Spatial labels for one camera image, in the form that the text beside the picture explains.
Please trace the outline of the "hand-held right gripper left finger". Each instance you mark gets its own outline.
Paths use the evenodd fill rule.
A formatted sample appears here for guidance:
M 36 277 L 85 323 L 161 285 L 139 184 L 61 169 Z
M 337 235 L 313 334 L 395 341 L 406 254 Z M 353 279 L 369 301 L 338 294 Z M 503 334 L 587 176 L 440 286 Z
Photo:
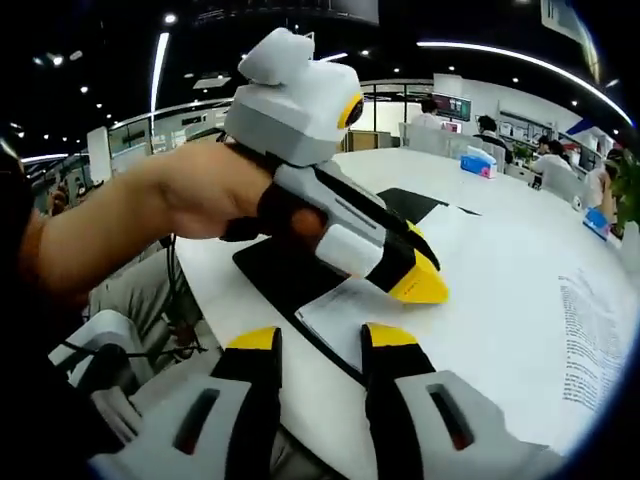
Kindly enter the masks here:
M 95 479 L 267 479 L 280 425 L 282 334 L 234 339 L 208 375 L 196 374 L 151 409 L 139 435 L 89 461 Z

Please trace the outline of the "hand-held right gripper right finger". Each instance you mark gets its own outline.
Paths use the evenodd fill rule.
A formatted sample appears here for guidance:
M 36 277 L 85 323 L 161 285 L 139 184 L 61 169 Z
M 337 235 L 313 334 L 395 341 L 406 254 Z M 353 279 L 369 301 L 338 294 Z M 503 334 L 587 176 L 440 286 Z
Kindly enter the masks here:
M 360 331 L 365 414 L 381 479 L 548 479 L 563 459 L 517 439 L 502 410 L 451 371 L 438 371 L 408 332 Z

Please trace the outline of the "person's left hand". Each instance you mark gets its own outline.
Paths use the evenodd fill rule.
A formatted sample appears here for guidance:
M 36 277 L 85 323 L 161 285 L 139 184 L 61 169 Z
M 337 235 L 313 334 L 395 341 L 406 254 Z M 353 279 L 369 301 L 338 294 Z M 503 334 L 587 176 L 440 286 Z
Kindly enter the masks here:
M 234 144 L 185 144 L 152 166 L 167 231 L 189 239 L 220 238 L 230 223 L 258 216 L 259 200 L 273 175 Z

